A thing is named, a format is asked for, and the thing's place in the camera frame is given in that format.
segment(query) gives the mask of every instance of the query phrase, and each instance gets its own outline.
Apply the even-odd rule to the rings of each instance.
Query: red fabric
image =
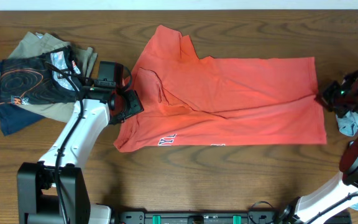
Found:
[[[132,75],[144,112],[121,126],[121,152],[144,146],[326,144],[314,58],[199,59],[159,26]]]

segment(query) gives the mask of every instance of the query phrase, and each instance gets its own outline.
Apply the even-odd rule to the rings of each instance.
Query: wood grain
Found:
[[[0,12],[0,60],[27,31],[48,32],[100,60],[133,67],[155,28],[190,34],[200,58],[316,57],[319,84],[358,69],[358,11],[60,11]],[[98,72],[98,62],[93,75]],[[85,181],[92,202],[120,209],[246,210],[275,207],[329,180],[348,138],[325,112],[325,146],[146,147],[130,154],[106,128],[90,155]],[[64,124],[44,119],[11,136],[0,132],[0,223],[17,223],[16,172],[35,162]],[[358,224],[358,213],[352,213]]]

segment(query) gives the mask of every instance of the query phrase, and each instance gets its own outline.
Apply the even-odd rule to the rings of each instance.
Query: red garment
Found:
[[[199,59],[189,36],[159,26],[132,75],[144,112],[121,126],[143,146],[326,144],[314,58]]]

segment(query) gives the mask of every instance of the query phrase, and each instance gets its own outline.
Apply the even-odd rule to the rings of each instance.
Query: robotic arm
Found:
[[[97,137],[108,124],[123,122],[126,118],[143,111],[134,90],[127,90],[121,86],[120,88],[125,90],[116,91],[118,83],[122,81],[122,70],[122,65],[101,62],[99,80],[95,80],[94,86],[83,86],[81,89],[83,111],[80,102],[77,101],[73,115],[49,151],[36,164],[27,162],[22,164],[17,173],[20,224],[64,223],[59,198],[44,195],[42,190],[55,186],[57,181],[55,161],[58,149],[70,132],[72,137],[65,144],[58,170],[62,186],[61,197],[65,202],[65,210],[71,224],[310,224],[312,222],[320,224],[358,203],[357,138],[344,153],[340,171],[330,181],[312,194],[296,198],[280,213],[275,210],[250,210],[247,213],[123,212],[115,214],[108,206],[91,205],[82,170]],[[123,99],[124,105],[120,113],[113,114],[112,111],[118,109],[117,97]],[[79,114],[82,118],[73,129]]]

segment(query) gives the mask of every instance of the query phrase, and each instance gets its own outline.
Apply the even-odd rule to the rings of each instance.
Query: red cloth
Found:
[[[121,152],[144,146],[326,144],[314,58],[199,59],[159,26],[132,75],[144,112],[121,126]]]

